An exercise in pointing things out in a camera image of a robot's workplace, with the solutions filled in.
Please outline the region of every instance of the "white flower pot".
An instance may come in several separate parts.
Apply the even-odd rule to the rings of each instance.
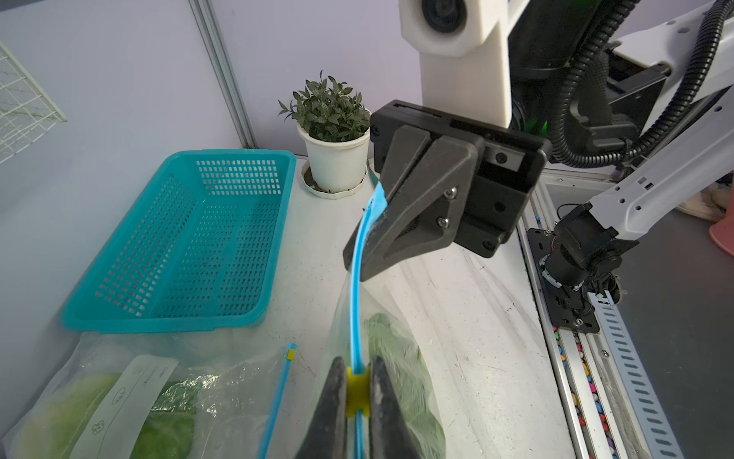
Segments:
[[[323,142],[312,138],[296,123],[298,135],[306,141],[313,180],[330,193],[347,191],[359,185],[367,171],[369,129],[359,139],[348,142]]]
[[[347,191],[342,191],[338,193],[325,193],[325,192],[319,191],[318,189],[314,189],[308,186],[305,180],[305,175],[306,175],[306,171],[308,171],[309,169],[311,169],[311,164],[306,159],[306,163],[304,163],[303,167],[301,167],[301,183],[303,183],[303,186],[308,190],[309,193],[311,193],[312,195],[318,196],[320,198],[323,198],[323,199],[346,198],[347,196],[351,196],[355,194],[356,192],[358,192],[362,188],[362,185],[364,185],[365,180],[369,181],[369,177],[367,176],[367,174],[365,174],[360,184],[358,184],[356,187],[352,189],[348,189]]]

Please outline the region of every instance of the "white table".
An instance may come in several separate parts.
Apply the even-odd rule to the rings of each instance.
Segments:
[[[341,251],[372,193],[365,184],[348,198],[317,198],[298,175],[302,164],[265,320],[233,332],[241,345],[298,344],[269,451],[279,459],[294,456],[310,421],[314,380],[346,276]],[[447,458],[574,457],[516,234],[491,259],[453,244],[403,261],[379,282],[425,356]]]

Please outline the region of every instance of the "green lettuce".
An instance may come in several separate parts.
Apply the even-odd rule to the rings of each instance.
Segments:
[[[94,373],[55,391],[23,421],[14,443],[20,459],[68,459],[119,374]],[[198,380],[166,383],[135,442],[131,459],[184,459],[194,438]]]
[[[385,360],[413,445],[422,459],[444,459],[446,437],[429,408],[433,391],[428,367],[412,336],[401,333],[387,314],[378,313],[366,323],[370,357]]]

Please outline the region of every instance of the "potted plant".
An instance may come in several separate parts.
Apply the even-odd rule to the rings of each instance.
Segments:
[[[286,120],[296,121],[319,188],[338,193],[355,188],[365,176],[370,114],[362,93],[352,97],[346,82],[337,83],[332,76],[322,79],[322,74],[317,82],[306,80],[303,91],[293,92],[290,107],[278,101],[279,115],[286,113]]]

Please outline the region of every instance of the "blue plastic basket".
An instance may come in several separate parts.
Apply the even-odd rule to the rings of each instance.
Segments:
[[[256,325],[270,300],[295,167],[288,151],[166,159],[71,293],[64,326],[151,333]]]

